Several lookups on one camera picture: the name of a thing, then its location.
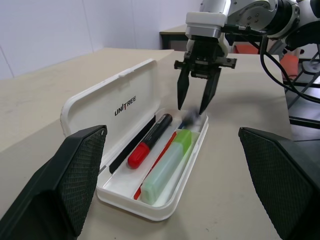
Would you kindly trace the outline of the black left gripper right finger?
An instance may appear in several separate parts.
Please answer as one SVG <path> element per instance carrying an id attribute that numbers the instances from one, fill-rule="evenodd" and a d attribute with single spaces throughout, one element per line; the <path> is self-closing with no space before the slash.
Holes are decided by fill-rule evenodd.
<path id="1" fill-rule="evenodd" d="M 320 157 L 310 158 L 294 141 L 241 127 L 255 192 L 282 240 L 320 240 Z"/>

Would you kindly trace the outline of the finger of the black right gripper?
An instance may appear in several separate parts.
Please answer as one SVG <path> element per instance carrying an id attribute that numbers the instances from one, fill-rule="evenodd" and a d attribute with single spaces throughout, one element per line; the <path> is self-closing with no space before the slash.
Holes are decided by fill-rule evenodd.
<path id="1" fill-rule="evenodd" d="M 211 102 L 212 98 L 216 93 L 220 74 L 221 74 L 221 68 L 214 68 L 209 72 L 208 79 L 207 79 L 203 96 L 202 96 L 200 109 L 199 109 L 200 115 L 206 110 L 206 108 L 208 107 L 209 103 Z"/>
<path id="2" fill-rule="evenodd" d="M 188 92 L 189 73 L 190 73 L 189 67 L 188 66 L 183 67 L 181 69 L 181 72 L 177 81 L 177 106 L 179 110 L 181 110 Z"/>

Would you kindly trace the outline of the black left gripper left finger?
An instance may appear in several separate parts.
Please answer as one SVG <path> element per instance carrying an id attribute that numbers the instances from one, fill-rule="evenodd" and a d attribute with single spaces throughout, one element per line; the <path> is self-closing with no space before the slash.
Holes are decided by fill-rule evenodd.
<path id="1" fill-rule="evenodd" d="M 77 240 L 96 189 L 106 125 L 65 138 L 0 219 L 0 240 Z"/>

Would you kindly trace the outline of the black marker with red cap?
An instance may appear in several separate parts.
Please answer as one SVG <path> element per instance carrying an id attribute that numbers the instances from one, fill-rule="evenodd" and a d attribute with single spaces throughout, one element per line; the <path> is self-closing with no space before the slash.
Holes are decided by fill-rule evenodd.
<path id="1" fill-rule="evenodd" d="M 141 165 L 172 121 L 173 117 L 169 113 L 161 116 L 128 157 L 127 164 L 130 168 L 137 169 Z"/>

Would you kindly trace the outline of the green translucent highlighter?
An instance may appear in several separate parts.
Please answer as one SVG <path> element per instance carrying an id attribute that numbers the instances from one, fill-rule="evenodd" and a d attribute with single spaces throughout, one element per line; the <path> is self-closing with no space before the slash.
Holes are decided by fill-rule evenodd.
<path id="1" fill-rule="evenodd" d="M 166 152 L 142 182 L 140 200 L 143 203 L 153 205 L 158 200 L 191 144 L 190 130 L 182 129 L 177 132 Z"/>

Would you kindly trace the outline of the white open pencil case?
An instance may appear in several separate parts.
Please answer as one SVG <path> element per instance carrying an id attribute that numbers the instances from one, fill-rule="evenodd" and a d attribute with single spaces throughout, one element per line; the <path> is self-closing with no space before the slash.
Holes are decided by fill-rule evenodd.
<path id="1" fill-rule="evenodd" d="M 66 137 L 75 132 L 105 125 L 107 135 L 97 178 L 98 198 L 110 205 L 152 221 L 163 221 L 176 210 L 208 130 L 202 115 L 190 128 L 191 145 L 153 204 L 144 203 L 141 184 L 180 131 L 185 110 L 160 108 L 159 67 L 148 59 L 126 69 L 66 101 L 60 122 Z M 142 164 L 133 169 L 128 157 L 164 114 L 172 123 Z"/>

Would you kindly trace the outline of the dark desk with wooden top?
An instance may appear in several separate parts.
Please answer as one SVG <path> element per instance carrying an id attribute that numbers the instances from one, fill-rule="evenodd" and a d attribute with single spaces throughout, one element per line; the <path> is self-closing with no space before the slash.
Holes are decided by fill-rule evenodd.
<path id="1" fill-rule="evenodd" d="M 183 24 L 159 32 L 162 50 L 174 50 L 185 52 L 188 37 L 185 35 L 187 25 Z"/>

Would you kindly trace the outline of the red box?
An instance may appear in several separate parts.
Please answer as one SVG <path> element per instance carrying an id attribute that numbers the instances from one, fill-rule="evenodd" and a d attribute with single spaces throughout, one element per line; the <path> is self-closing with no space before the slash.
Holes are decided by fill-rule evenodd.
<path id="1" fill-rule="evenodd" d="M 234 47 L 235 54 L 248 54 L 248 55 L 257 55 L 259 50 L 253 45 L 249 44 L 236 44 Z"/>

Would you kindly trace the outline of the orange red object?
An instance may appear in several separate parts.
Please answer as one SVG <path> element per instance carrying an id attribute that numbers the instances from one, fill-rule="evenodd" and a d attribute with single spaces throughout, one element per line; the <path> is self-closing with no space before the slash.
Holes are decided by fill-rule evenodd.
<path id="1" fill-rule="evenodd" d="M 295 55 L 285 54 L 280 60 L 280 64 L 290 79 L 293 80 L 297 77 L 299 59 Z"/>

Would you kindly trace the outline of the black metal stand frame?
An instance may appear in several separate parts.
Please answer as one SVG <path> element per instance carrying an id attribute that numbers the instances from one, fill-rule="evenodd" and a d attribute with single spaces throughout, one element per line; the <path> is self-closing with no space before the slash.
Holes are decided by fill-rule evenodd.
<path id="1" fill-rule="evenodd" d="M 311 60 L 303 61 L 300 66 L 300 73 L 289 83 L 292 83 L 295 87 L 303 87 L 302 93 L 305 93 L 309 88 L 320 89 L 320 80 L 318 80 L 320 77 L 320 54 L 317 52 Z M 312 76 L 312 79 L 308 83 L 299 82 L 298 79 L 303 74 Z M 320 130 L 320 120 L 289 116 L 289 121 L 292 125 Z"/>

